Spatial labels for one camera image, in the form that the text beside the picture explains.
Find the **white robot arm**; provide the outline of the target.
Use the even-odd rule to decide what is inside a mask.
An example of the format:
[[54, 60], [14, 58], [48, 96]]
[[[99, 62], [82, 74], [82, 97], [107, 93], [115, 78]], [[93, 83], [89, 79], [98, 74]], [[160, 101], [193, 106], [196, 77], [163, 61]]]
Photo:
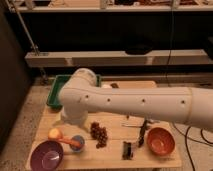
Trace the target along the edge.
[[193, 87], [101, 88], [87, 68], [74, 72], [59, 92], [62, 116], [83, 125], [89, 112], [109, 112], [185, 124], [213, 132], [213, 89]]

